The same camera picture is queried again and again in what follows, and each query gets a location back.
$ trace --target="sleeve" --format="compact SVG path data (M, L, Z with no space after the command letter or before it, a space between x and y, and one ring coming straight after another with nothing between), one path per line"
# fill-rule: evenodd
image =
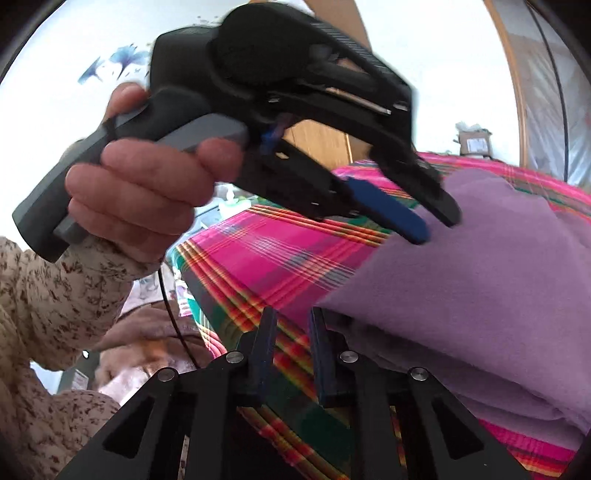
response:
M0 307L9 319L12 363L35 361L45 369L70 367L115 323L131 284L155 271L87 238L55 263L0 238Z

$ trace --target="blue flower decal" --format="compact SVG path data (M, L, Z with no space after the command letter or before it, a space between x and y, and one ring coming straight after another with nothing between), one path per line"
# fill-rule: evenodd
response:
M136 51L137 47L133 44L127 47L120 47L117 48L117 51L113 53L110 57L110 61L113 63L120 63L121 64L121 72L119 72L119 77L125 71L125 69L129 65L147 65L150 59L150 52L146 50Z
M103 80L99 77L96 71L102 64L104 64L104 62L105 61L101 60L100 57L97 58L94 62L92 62L92 65L90 65L90 67L88 67L86 71L82 75L80 75L78 83L80 83L80 85L83 85L91 77L96 77L102 82Z

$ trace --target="folded purple fabric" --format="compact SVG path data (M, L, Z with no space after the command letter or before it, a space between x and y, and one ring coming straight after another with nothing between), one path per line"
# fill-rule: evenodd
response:
M322 300L354 319L329 327L384 367L429 369L479 418L578 447L591 427L591 225L483 170L445 187L462 224L418 209L432 240L392 235Z

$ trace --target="cloth fold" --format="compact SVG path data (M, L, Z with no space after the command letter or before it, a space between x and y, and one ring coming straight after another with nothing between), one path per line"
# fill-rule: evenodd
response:
M445 188L462 224L417 209L432 240L392 235L320 302L353 318L329 327L384 367L431 370L479 418L504 412L577 447L591 427L591 225L484 170Z

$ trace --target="human hand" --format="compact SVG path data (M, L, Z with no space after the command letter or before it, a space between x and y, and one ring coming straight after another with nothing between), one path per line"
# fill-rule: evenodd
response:
M140 85L123 83L105 118L141 106ZM125 138L105 147L100 165L80 163L66 176L68 212L88 233L105 238L138 262L156 262L194 221L194 207L212 197L216 181L232 182L242 164L240 147L221 138L186 153Z

